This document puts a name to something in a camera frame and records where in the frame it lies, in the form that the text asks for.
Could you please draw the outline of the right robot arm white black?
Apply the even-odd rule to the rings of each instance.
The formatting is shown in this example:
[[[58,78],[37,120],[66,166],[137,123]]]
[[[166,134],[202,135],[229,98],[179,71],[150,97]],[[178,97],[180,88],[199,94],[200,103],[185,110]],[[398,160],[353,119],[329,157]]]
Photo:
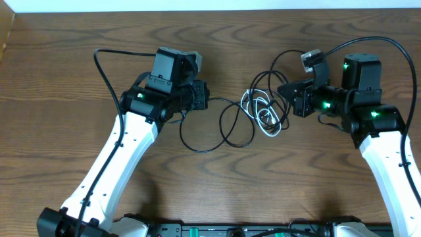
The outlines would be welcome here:
[[[380,189],[394,236],[420,235],[420,206],[407,178],[420,187],[410,141],[399,110],[381,102],[382,65],[367,53],[345,56],[341,87],[330,85],[330,71],[320,50],[302,54],[305,71],[312,78],[278,87],[293,106],[293,113],[307,117],[319,112],[340,117],[342,129],[368,163]]]

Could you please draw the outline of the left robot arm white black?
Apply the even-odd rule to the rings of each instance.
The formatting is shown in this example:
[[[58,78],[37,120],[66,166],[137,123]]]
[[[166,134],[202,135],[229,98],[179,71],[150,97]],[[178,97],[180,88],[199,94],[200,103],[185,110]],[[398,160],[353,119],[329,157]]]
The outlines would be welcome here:
[[[197,80],[202,56],[160,47],[153,68],[139,75],[114,102],[118,114],[111,134],[89,172],[61,208],[45,208],[39,236],[147,236],[136,215],[114,220],[121,195],[141,157],[176,113],[205,110],[209,89]]]

